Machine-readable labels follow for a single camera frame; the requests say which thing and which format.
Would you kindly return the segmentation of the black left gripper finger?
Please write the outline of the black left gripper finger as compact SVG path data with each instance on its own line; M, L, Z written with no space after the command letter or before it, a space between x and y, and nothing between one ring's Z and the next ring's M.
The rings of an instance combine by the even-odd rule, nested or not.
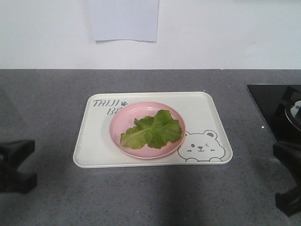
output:
M21 165L35 151L35 141L30 139L0 143L0 161Z
M37 173L21 173L11 166L0 166L1 193L29 193L37 186Z

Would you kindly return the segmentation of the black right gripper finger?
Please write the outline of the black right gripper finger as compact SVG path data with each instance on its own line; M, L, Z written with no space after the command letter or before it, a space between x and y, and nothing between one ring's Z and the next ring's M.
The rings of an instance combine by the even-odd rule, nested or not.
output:
M301 185L287 191L275 194L275 204L288 217L301 211Z
M273 154L294 173L301 173L301 143L278 141L273 145Z

